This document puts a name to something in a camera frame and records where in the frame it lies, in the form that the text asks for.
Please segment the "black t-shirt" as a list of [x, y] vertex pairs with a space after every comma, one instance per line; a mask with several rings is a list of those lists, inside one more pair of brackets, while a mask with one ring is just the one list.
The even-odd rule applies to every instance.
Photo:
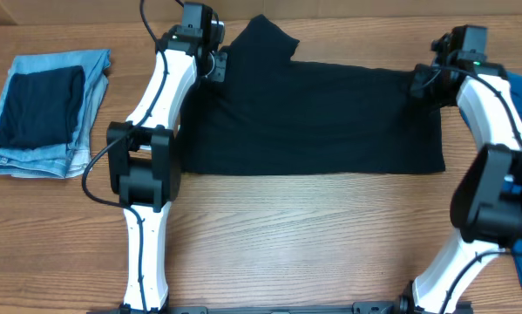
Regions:
[[182, 168], [219, 175], [431, 174], [445, 169], [438, 111], [415, 72], [294, 60], [298, 41], [254, 17], [224, 51], [225, 78], [186, 98]]

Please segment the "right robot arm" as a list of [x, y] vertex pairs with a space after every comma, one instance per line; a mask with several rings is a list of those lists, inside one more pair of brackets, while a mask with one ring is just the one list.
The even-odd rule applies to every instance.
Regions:
[[487, 29], [462, 25], [431, 44], [431, 65], [419, 65], [410, 96], [456, 106], [478, 154], [450, 205], [453, 232], [430, 266], [387, 313], [471, 313], [460, 297], [495, 258], [522, 240], [522, 121], [501, 64], [488, 61]]

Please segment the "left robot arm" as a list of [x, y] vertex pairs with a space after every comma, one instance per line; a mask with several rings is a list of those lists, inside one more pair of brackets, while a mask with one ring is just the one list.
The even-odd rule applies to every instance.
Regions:
[[125, 122], [107, 129], [112, 192], [124, 209], [128, 280], [120, 313], [165, 313], [166, 225], [180, 187], [175, 142], [180, 110], [201, 79], [223, 81], [218, 53], [225, 25], [203, 3], [186, 2], [180, 24], [155, 39], [156, 63], [144, 95]]

